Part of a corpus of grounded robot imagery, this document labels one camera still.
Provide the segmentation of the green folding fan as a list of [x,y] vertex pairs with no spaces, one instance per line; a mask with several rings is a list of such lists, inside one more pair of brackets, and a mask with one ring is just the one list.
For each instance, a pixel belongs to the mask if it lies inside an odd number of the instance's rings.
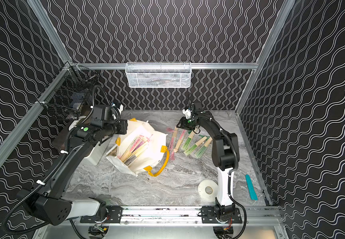
[[210,143],[212,142],[212,138],[209,137],[205,143],[201,146],[201,148],[195,153],[195,157],[196,158],[201,158],[203,156],[203,154],[205,153],[205,151],[207,150],[208,146],[210,145]]
[[184,154],[185,155],[190,155],[191,153],[194,152],[195,149],[197,149],[202,143],[206,141],[207,137],[204,136],[200,140],[198,140],[195,144],[193,144],[191,147],[189,147]]
[[185,140],[184,144],[181,147],[183,151],[186,151],[188,149],[188,147],[191,144],[192,139],[194,138],[194,135],[195,135],[195,132],[193,130],[189,132],[187,139]]

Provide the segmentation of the pink folding fan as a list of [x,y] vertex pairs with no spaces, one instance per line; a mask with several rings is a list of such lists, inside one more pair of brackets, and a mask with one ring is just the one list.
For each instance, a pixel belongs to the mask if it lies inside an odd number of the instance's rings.
[[168,149],[169,149],[169,151],[173,151],[174,148],[175,148],[175,141],[176,141],[176,136],[177,136],[178,128],[177,127],[175,127],[175,128],[168,127],[167,131],[172,133]]
[[176,146],[175,146],[175,148],[174,148],[174,150],[173,150],[174,152],[178,152],[179,148],[180,148],[181,145],[182,145],[182,142],[183,142],[183,140],[184,140],[184,137],[185,137],[186,133],[187,133],[187,130],[186,130],[186,129],[183,129],[183,130],[182,130],[182,133],[180,134],[179,139],[178,139],[178,141],[177,141],[177,143],[176,143]]

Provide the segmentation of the pink folding fans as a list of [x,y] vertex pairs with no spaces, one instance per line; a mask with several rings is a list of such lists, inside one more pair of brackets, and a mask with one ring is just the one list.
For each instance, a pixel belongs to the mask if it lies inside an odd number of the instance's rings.
[[148,148],[150,138],[138,135],[122,154],[120,160],[127,166],[130,165]]

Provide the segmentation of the white tote bag yellow handles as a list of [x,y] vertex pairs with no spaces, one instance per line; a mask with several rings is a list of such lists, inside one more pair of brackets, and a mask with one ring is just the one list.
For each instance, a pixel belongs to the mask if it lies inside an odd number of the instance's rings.
[[159,176],[170,158],[167,134],[155,130],[147,121],[133,118],[127,122],[127,133],[117,137],[106,159],[124,174],[137,176],[147,172],[151,177]]

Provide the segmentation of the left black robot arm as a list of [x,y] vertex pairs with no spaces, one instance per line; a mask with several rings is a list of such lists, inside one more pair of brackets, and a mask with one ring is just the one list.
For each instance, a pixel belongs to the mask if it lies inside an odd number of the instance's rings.
[[[62,198],[62,194],[82,160],[90,155],[97,145],[101,145],[115,134],[125,135],[128,122],[121,119],[123,105],[94,105],[87,119],[73,127],[65,139],[65,148],[57,162],[47,171],[45,177],[33,184],[31,190],[22,189],[17,194],[19,202],[7,213],[1,228],[7,235],[21,235],[36,231],[46,225],[57,226],[63,221],[83,216],[104,219],[105,203],[88,199],[81,204]],[[20,208],[43,223],[29,229],[10,229],[8,222]]]

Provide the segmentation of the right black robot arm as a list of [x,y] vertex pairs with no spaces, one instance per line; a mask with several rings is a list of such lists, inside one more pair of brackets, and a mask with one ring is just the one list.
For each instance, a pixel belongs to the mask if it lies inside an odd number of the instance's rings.
[[200,127],[212,138],[212,161],[218,172],[214,211],[218,221],[226,222],[238,214],[236,206],[240,205],[233,196],[233,176],[240,161],[238,137],[220,126],[213,114],[203,109],[200,102],[190,103],[183,114],[176,125],[178,128],[195,130]]

